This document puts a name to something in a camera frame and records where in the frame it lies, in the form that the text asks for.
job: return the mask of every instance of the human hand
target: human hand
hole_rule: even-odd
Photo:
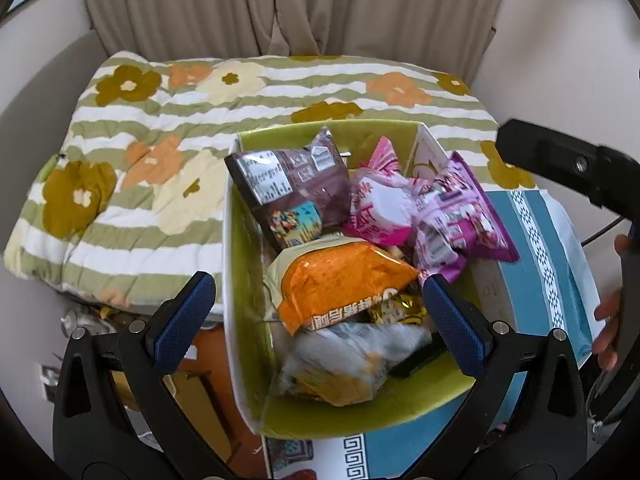
[[[629,248],[631,240],[625,235],[618,235],[613,242],[619,256]],[[598,356],[600,368],[608,372],[613,370],[618,362],[618,354],[613,348],[613,341],[618,334],[620,323],[620,302],[622,301],[622,289],[619,288],[608,296],[599,306],[596,307],[593,315],[597,321],[607,319],[607,325],[602,329],[600,335],[594,339],[591,351]]]

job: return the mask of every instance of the floral quilt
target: floral quilt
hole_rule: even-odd
[[[344,118],[422,121],[487,189],[534,186],[500,160],[494,119],[445,73],[349,56],[157,63],[120,52],[79,97],[4,263],[22,278],[139,314],[205,270],[221,312],[223,158],[235,134]]]

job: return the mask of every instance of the greek key pattern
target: greek key pattern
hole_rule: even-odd
[[[344,459],[347,464],[347,478],[349,480],[366,480],[369,478],[363,434],[344,438]]]
[[[546,308],[550,314],[551,327],[561,328],[566,331],[562,297],[558,290],[558,277],[551,263],[545,240],[540,234],[536,219],[531,209],[529,209],[524,193],[521,191],[509,191],[508,193],[511,203],[513,203],[514,209],[518,214],[520,224],[527,234],[527,243],[538,267],[540,282],[545,293]]]

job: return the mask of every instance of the blue gripper pad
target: blue gripper pad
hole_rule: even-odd
[[[210,274],[196,272],[178,295],[165,301],[150,321],[146,349],[159,375],[175,372],[216,297]]]
[[[462,373],[480,378],[493,346],[486,318],[459,298],[441,274],[425,280],[422,301]]]

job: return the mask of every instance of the curtain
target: curtain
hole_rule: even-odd
[[[85,0],[109,53],[151,60],[351,54],[471,82],[500,0]]]

